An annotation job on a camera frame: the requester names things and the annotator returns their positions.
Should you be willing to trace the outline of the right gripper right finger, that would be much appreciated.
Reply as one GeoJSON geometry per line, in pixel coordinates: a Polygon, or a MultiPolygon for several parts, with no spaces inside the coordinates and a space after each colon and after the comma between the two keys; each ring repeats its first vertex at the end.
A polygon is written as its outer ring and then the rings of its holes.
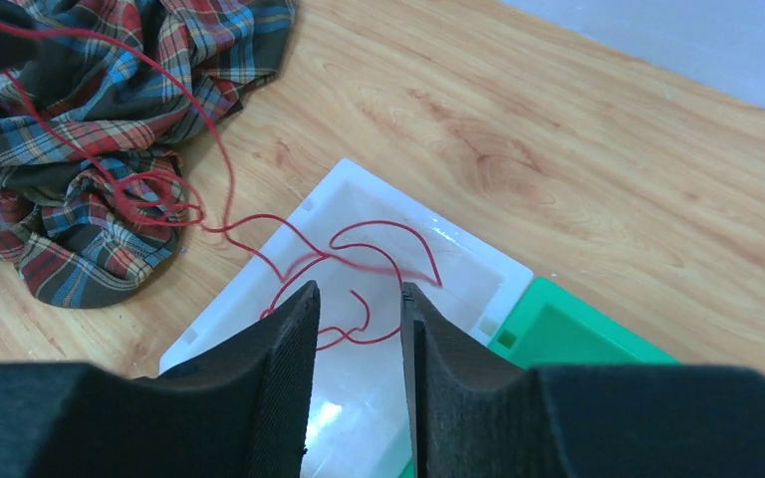
{"type": "Polygon", "coordinates": [[[765,375],[734,365],[520,367],[401,288],[418,477],[765,477],[765,375]]]}

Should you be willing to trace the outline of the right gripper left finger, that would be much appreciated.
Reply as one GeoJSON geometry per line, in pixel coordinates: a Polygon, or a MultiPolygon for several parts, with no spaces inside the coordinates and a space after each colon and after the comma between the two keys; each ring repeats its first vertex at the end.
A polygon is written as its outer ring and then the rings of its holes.
{"type": "Polygon", "coordinates": [[[0,477],[296,477],[320,291],[156,377],[0,363],[0,477]]]}

